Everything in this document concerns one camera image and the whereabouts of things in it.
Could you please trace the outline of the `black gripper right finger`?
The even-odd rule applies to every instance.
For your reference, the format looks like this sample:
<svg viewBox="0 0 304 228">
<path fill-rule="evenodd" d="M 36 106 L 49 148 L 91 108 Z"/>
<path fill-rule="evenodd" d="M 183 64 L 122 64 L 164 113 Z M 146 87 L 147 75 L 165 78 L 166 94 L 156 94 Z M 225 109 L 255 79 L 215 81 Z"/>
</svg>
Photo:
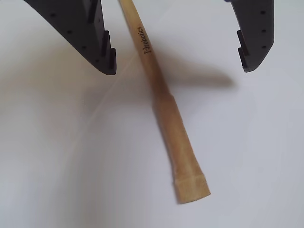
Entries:
<svg viewBox="0 0 304 228">
<path fill-rule="evenodd" d="M 230 0 L 240 30 L 238 53 L 245 72 L 256 70 L 274 43 L 273 0 Z"/>
</svg>

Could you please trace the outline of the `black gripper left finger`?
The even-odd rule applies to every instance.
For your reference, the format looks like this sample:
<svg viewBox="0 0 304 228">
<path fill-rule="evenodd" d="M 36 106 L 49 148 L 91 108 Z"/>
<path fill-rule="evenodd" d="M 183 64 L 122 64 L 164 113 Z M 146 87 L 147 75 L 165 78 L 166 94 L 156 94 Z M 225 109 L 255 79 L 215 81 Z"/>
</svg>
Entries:
<svg viewBox="0 0 304 228">
<path fill-rule="evenodd" d="M 116 50 L 105 30 L 100 0 L 27 0 L 73 48 L 106 75 L 116 74 Z"/>
</svg>

